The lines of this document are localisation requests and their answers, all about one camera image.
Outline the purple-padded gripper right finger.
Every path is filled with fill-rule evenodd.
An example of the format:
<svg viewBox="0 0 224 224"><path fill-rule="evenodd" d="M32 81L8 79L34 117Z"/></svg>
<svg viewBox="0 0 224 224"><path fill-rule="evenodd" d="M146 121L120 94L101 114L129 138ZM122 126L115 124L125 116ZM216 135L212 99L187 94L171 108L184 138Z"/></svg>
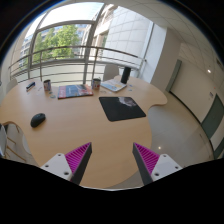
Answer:
<svg viewBox="0 0 224 224"><path fill-rule="evenodd" d="M168 154L159 155L137 143L133 144L133 155L144 185L182 169Z"/></svg>

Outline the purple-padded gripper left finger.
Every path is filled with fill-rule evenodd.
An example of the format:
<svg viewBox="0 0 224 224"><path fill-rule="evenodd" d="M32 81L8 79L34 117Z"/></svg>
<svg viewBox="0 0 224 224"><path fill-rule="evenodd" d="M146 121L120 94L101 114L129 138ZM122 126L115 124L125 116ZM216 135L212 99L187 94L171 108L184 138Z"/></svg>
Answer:
<svg viewBox="0 0 224 224"><path fill-rule="evenodd" d="M86 143L67 154L57 153L42 169L79 185L92 154L92 144Z"/></svg>

